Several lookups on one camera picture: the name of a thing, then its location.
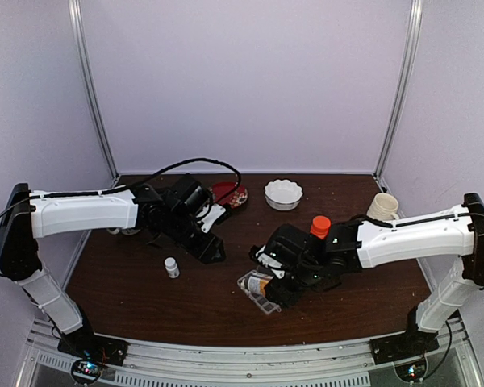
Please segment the small white bottle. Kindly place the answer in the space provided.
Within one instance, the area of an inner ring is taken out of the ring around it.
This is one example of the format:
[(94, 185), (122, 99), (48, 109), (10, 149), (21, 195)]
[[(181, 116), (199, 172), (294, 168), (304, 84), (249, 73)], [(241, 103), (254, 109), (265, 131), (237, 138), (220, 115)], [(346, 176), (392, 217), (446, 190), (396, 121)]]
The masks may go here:
[(177, 278), (180, 275), (177, 261), (173, 257), (167, 257), (164, 261), (165, 270), (170, 278)]

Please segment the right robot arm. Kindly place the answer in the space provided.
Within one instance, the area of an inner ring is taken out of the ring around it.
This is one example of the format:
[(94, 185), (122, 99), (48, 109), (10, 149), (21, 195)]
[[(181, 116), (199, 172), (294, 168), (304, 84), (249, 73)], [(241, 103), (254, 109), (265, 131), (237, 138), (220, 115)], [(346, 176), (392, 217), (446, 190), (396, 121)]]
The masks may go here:
[(413, 356), (432, 350), (447, 319), (475, 291), (484, 289), (484, 204), (468, 193), (461, 204), (438, 213), (382, 221), (357, 215), (331, 224), (312, 223), (308, 232), (281, 225), (251, 258), (270, 270), (265, 296), (283, 307), (294, 305), (308, 289), (333, 289), (341, 277), (383, 264), (422, 257), (457, 256), (437, 290), (407, 317), (399, 335), (372, 342), (376, 354)]

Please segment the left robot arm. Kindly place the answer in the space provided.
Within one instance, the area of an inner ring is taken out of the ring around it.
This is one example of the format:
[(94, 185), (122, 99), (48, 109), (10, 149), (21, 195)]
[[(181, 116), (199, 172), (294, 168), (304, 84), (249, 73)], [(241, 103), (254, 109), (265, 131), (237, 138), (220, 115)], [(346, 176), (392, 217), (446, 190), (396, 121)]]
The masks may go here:
[(18, 283), (83, 358), (100, 349), (85, 314), (54, 280), (38, 256), (38, 239), (73, 231), (143, 230), (165, 235), (204, 264), (226, 258), (211, 232), (225, 208), (191, 175), (169, 188), (147, 183), (89, 192), (31, 191), (14, 187), (0, 222), (0, 274)]

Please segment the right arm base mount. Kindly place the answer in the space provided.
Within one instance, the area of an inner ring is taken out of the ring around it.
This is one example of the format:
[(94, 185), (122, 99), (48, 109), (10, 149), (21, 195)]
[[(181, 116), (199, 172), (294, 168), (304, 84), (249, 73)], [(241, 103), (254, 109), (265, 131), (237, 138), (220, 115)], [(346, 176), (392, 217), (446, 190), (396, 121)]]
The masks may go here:
[(422, 382), (428, 376), (428, 352), (439, 348), (438, 331), (421, 331), (415, 318), (407, 320), (403, 333), (388, 335), (369, 342), (376, 365), (393, 363), (396, 376), (404, 382)]

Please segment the grey capped supplement bottle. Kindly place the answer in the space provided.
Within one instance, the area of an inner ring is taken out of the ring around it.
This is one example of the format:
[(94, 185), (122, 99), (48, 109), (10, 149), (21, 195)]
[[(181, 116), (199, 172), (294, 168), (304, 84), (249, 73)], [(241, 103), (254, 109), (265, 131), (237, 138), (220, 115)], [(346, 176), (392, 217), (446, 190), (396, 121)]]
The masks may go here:
[(265, 296), (265, 287), (273, 278), (270, 275), (251, 271), (243, 276), (241, 280), (241, 289), (251, 294)]

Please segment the orange pill bottle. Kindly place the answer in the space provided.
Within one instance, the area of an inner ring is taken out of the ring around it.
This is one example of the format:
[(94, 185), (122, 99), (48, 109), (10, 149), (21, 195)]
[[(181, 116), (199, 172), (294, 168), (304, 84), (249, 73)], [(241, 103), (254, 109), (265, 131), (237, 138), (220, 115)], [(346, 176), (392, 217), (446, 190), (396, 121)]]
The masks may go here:
[(311, 222), (310, 233), (319, 239), (325, 239), (331, 228), (331, 220), (323, 215), (315, 216)]

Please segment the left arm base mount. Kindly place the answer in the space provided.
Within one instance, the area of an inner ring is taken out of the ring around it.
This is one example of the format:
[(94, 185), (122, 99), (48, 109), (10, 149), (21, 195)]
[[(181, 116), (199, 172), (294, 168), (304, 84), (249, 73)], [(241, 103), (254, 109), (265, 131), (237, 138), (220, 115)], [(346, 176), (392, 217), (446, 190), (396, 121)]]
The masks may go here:
[(58, 350), (76, 357), (69, 373), (78, 385), (89, 386), (97, 382), (109, 366), (123, 365), (129, 346), (127, 341), (97, 335), (87, 322), (71, 333), (55, 329), (60, 337)]

